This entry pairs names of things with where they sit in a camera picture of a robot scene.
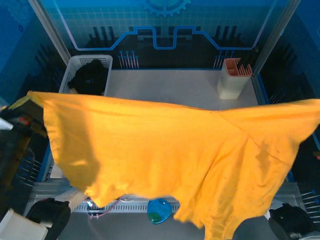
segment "blue gear logo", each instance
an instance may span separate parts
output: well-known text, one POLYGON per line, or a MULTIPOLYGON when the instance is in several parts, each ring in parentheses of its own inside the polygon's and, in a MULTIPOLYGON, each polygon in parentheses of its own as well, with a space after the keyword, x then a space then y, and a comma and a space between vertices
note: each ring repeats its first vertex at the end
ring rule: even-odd
POLYGON ((180 10, 185 10, 187 4, 191 3, 191 0, 144 0, 144 9, 154 13, 157 17, 163 16, 171 17, 174 14, 180 14, 180 10))

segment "t-shirt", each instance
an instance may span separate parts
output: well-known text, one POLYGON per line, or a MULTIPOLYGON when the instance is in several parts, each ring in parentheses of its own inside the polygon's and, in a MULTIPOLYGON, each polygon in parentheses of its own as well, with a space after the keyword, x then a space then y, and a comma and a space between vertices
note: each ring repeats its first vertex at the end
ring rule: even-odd
POLYGON ((320 99, 223 111, 103 96, 30 92, 55 163, 100 207, 173 196, 174 218, 231 239, 265 214, 320 122, 320 99))

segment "wire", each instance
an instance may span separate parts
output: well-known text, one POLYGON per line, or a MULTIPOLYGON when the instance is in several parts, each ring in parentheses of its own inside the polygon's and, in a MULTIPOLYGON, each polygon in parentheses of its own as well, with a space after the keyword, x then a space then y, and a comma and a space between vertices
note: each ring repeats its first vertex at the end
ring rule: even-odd
POLYGON ((105 211, 104 213, 101 214, 97 214, 97 215, 90 215, 89 213, 86 213, 91 219, 95 218, 98 219, 104 215, 106 215, 107 213, 109 213, 112 209, 115 208, 115 206, 121 201, 121 198, 119 198, 107 211, 105 211))

